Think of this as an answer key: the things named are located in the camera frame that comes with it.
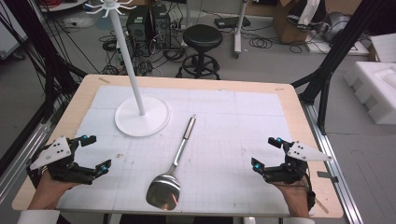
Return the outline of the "black metal frame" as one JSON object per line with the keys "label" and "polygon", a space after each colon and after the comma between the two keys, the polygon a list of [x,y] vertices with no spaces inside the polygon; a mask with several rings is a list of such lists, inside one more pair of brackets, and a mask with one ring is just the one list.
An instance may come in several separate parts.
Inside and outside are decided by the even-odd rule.
{"label": "black metal frame", "polygon": [[41,59],[37,59],[35,55],[32,55],[10,23],[0,16],[0,22],[20,42],[22,48],[28,53],[36,72],[45,79],[45,101],[40,107],[40,111],[43,114],[43,119],[48,120],[54,114],[56,99],[62,95],[70,98],[77,91],[79,84],[72,74],[85,77],[87,73],[59,54],[28,0],[2,0],[2,2],[7,6],[41,57]]}
{"label": "black metal frame", "polygon": [[304,91],[298,94],[300,101],[305,105],[313,105],[320,95],[317,126],[324,135],[326,135],[325,121],[332,75],[367,26],[381,11],[381,7],[388,1],[362,0],[320,66],[313,73],[291,83],[295,89],[306,84]]}

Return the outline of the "white grid mat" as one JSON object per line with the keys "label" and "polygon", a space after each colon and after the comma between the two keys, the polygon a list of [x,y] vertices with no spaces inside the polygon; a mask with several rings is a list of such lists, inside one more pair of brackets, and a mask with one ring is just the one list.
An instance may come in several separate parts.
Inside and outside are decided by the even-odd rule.
{"label": "white grid mat", "polygon": [[110,160],[106,175],[62,197],[69,211],[156,214],[146,201],[152,179],[168,170],[191,116],[197,118],[176,169],[181,191],[178,215],[276,217],[288,214],[277,188],[264,182],[251,159],[278,166],[281,149],[271,137],[292,141],[280,100],[274,93],[145,88],[169,105],[166,127],[149,137],[132,137],[116,126],[117,108],[133,94],[127,87],[100,88],[79,125],[78,134],[95,135],[75,160],[82,166]]}

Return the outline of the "black tape piece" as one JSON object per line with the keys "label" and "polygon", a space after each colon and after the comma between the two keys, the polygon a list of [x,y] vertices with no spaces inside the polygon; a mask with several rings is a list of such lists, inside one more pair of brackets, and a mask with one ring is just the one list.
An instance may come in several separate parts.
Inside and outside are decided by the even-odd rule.
{"label": "black tape piece", "polygon": [[332,181],[332,183],[338,183],[339,182],[337,176],[334,176],[334,175],[332,175],[332,174],[330,174],[328,172],[317,171],[317,174],[318,174],[318,177],[330,179]]}

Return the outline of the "person's right hand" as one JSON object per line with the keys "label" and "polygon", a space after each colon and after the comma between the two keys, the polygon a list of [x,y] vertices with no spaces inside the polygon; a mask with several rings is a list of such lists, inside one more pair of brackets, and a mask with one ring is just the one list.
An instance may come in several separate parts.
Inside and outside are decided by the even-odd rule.
{"label": "person's right hand", "polygon": [[292,217],[309,218],[307,189],[303,180],[292,184],[275,182],[274,186],[282,193]]}

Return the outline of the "black round stool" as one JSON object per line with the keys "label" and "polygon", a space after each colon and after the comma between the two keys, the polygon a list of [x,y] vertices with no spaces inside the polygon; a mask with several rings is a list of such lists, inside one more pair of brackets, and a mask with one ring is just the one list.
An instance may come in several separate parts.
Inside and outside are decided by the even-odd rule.
{"label": "black round stool", "polygon": [[182,78],[182,72],[185,71],[194,78],[215,76],[216,80],[220,80],[219,63],[206,53],[222,43],[221,32],[209,25],[196,24],[185,30],[183,40],[188,47],[196,51],[196,54],[190,55],[182,61],[176,77]]}

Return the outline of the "round white table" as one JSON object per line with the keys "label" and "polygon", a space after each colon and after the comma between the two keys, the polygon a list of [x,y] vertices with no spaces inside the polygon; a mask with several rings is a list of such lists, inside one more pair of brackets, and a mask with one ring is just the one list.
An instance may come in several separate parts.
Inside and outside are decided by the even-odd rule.
{"label": "round white table", "polygon": [[70,9],[73,7],[79,7],[82,6],[87,0],[76,0],[75,2],[67,2],[66,0],[62,0],[60,4],[56,6],[48,6],[48,5],[39,5],[39,9],[42,12],[55,12],[55,11],[61,11],[61,10],[66,10]]}

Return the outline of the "grey round appliance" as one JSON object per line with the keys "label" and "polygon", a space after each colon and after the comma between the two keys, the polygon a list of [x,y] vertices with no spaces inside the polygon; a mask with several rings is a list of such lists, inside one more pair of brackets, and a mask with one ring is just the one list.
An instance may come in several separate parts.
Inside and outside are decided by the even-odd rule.
{"label": "grey round appliance", "polygon": [[331,12],[318,24],[316,32],[327,42],[332,42],[346,28],[350,17],[341,12]]}

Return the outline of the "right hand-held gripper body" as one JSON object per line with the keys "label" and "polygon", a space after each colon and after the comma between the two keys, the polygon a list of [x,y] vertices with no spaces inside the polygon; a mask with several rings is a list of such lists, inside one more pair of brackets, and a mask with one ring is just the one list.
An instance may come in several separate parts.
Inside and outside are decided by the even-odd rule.
{"label": "right hand-held gripper body", "polygon": [[285,153],[285,161],[276,167],[265,167],[264,180],[267,183],[292,184],[301,180],[306,174],[309,161],[330,161],[332,159],[331,156],[300,141],[291,143],[283,141],[281,149]]}

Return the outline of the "white hook rack stand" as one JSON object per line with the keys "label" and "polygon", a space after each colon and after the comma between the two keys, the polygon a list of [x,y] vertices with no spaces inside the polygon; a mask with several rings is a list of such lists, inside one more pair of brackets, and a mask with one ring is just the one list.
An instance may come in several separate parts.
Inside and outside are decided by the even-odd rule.
{"label": "white hook rack stand", "polygon": [[134,7],[128,7],[128,4],[133,1],[129,0],[127,3],[119,3],[118,0],[100,0],[101,5],[88,5],[88,7],[94,8],[91,14],[104,12],[103,17],[111,19],[134,93],[132,97],[125,100],[117,108],[115,123],[118,129],[125,134],[132,137],[146,137],[158,133],[167,125],[170,119],[170,109],[163,99],[142,95],[139,90],[125,35],[120,24],[120,9],[134,9]]}

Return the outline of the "metal ladle spoon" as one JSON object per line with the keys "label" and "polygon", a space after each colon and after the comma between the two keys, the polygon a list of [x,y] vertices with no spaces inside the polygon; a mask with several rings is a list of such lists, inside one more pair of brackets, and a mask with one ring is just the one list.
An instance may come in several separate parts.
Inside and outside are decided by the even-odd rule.
{"label": "metal ladle spoon", "polygon": [[148,204],[165,211],[174,210],[177,207],[181,186],[175,176],[180,158],[184,152],[185,146],[191,136],[197,116],[193,114],[188,122],[186,130],[177,149],[176,156],[173,159],[167,172],[157,175],[150,183],[146,195]]}

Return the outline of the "flat black device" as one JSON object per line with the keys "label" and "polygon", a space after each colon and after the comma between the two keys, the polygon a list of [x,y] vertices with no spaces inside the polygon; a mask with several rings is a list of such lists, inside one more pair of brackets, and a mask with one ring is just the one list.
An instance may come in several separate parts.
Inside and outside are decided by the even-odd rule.
{"label": "flat black device", "polygon": [[[218,18],[214,19],[214,23],[217,26],[218,29],[227,29],[227,28],[237,28],[239,18],[238,17],[229,17],[229,18]],[[250,26],[250,20],[247,19],[246,17],[243,18],[242,21],[242,26]]]}

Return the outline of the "aluminium rail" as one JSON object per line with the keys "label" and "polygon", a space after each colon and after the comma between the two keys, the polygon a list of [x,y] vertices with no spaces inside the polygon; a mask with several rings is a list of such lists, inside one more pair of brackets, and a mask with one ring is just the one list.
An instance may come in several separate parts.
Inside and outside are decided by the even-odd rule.
{"label": "aluminium rail", "polygon": [[302,109],[306,115],[307,121],[312,130],[313,136],[318,145],[318,149],[321,152],[331,156],[330,161],[325,162],[327,173],[330,175],[333,188],[337,194],[338,202],[341,204],[344,215],[346,216],[348,224],[364,224],[361,218],[361,213],[353,199],[353,196],[349,190],[344,174],[341,167],[336,159],[335,153],[332,149],[332,145],[326,133],[323,133],[319,126],[318,112],[313,105],[302,104]]}
{"label": "aluminium rail", "polygon": [[51,132],[50,124],[39,123],[18,143],[14,158],[0,175],[0,204],[14,189],[18,179],[25,172],[28,160],[46,143]]}

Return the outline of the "large white foam packaging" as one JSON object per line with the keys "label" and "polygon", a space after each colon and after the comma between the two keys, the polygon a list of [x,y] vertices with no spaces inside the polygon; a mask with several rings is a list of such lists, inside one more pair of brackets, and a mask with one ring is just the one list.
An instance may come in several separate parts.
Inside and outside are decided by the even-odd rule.
{"label": "large white foam packaging", "polygon": [[396,63],[356,62],[344,80],[375,124],[396,125]]}

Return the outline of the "striped cloth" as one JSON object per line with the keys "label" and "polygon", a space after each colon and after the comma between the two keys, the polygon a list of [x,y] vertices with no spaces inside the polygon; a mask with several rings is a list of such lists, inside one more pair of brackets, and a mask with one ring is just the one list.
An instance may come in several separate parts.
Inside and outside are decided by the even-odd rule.
{"label": "striped cloth", "polygon": [[298,0],[286,20],[302,32],[316,28],[326,17],[325,0]]}

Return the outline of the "white stand pole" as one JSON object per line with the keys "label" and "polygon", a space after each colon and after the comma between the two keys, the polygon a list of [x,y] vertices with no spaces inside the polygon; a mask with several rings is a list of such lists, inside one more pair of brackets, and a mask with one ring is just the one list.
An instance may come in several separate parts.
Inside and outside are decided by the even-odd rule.
{"label": "white stand pole", "polygon": [[242,0],[239,15],[238,15],[238,20],[237,20],[237,26],[236,26],[236,31],[234,33],[234,47],[233,47],[233,56],[238,59],[241,52],[242,52],[242,35],[241,35],[241,30],[243,26],[243,20],[245,17],[246,13],[246,8],[248,5],[248,0]]}

